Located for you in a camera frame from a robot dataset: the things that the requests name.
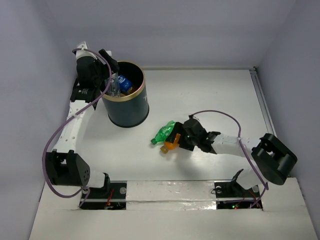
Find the green plastic bottle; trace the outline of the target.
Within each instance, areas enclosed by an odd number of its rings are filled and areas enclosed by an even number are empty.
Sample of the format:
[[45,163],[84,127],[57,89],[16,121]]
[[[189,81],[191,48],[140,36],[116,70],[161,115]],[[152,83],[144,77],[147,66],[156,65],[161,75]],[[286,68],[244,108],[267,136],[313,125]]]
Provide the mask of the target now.
[[164,142],[166,138],[171,134],[176,122],[171,120],[165,126],[162,126],[154,138],[150,140],[153,145]]

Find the orange bottle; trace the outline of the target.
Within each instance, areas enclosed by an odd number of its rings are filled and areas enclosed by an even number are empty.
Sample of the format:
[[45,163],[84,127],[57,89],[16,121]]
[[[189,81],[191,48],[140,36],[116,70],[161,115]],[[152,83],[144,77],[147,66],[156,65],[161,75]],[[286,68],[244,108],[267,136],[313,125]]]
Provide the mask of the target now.
[[136,91],[136,88],[134,86],[131,86],[130,88],[128,88],[127,90],[123,89],[121,92],[128,96],[130,94],[133,94]]
[[165,141],[164,145],[160,148],[160,150],[164,153],[167,154],[169,151],[174,150],[179,146],[179,140],[180,140],[180,134],[177,133],[175,135],[175,138],[173,142]]

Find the blue label water bottle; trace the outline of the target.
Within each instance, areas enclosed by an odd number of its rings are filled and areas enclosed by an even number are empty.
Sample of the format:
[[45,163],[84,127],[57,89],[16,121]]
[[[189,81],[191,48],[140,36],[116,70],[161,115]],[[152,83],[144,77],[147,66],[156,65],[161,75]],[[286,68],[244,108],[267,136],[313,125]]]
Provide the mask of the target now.
[[132,87],[132,82],[123,75],[118,76],[118,82],[119,82],[120,90],[123,92],[129,91]]

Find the clear plastic bottle white cap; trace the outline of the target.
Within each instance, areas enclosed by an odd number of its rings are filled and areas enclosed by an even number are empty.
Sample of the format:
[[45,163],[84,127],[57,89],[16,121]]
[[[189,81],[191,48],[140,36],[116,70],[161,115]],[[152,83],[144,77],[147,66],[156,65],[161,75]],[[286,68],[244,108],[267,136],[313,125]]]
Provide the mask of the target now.
[[106,94],[111,97],[120,97],[121,95],[121,89],[120,89],[120,83],[119,83],[119,75],[118,73],[112,74],[111,77],[104,80],[105,87],[109,85],[107,88]]

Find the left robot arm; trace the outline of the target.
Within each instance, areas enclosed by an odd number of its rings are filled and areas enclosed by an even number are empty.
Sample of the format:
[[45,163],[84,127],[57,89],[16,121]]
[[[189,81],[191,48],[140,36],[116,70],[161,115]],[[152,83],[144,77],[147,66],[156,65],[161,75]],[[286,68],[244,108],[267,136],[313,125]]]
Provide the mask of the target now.
[[45,179],[53,186],[93,188],[97,196],[110,194],[111,185],[106,173],[90,168],[81,156],[81,144],[88,123],[100,98],[109,88],[110,76],[117,71],[117,63],[101,49],[98,53],[81,43],[73,50],[77,76],[72,87],[65,123],[53,134],[56,144],[49,150],[46,144],[42,157]]

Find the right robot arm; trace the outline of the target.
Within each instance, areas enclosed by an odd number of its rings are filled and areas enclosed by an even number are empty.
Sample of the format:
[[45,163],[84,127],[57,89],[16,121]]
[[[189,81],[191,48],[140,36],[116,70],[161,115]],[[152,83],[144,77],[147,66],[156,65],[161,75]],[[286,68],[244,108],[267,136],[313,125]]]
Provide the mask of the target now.
[[177,147],[246,158],[250,167],[240,169],[230,183],[230,190],[235,196],[242,196],[259,184],[282,186],[298,161],[297,156],[273,134],[266,133],[260,138],[230,136],[206,131],[195,118],[184,123],[176,122],[161,150],[167,153]]

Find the dark blue cylindrical bin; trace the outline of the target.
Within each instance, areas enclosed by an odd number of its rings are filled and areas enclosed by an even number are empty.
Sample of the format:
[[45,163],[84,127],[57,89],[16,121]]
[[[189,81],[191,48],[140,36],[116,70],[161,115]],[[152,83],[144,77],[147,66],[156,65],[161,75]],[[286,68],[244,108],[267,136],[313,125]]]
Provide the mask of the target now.
[[133,62],[119,61],[119,75],[126,77],[135,91],[122,97],[104,94],[103,104],[109,119],[122,128],[132,128],[141,124],[149,114],[146,79],[143,70]]

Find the silver tape strip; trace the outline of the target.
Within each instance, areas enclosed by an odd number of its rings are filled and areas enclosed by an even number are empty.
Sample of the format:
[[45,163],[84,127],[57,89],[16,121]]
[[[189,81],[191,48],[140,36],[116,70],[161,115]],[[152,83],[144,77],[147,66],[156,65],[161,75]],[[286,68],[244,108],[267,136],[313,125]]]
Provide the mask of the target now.
[[216,210],[213,181],[128,181],[126,209],[129,211]]

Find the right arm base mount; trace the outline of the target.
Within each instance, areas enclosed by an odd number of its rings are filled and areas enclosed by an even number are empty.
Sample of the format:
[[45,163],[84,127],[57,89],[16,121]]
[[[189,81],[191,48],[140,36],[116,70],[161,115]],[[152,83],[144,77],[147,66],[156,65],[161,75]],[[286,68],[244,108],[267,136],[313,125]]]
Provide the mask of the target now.
[[260,189],[257,185],[244,189],[237,182],[218,181],[210,192],[216,197],[218,210],[262,209],[259,200]]

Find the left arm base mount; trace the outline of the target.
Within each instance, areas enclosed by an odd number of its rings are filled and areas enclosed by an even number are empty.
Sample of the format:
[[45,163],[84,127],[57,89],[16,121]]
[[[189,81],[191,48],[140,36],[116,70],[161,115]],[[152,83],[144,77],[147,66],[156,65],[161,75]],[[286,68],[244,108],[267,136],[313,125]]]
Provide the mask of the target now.
[[79,208],[82,210],[125,210],[126,209],[126,181],[111,181],[108,190],[104,188],[89,188],[89,195],[82,193]]

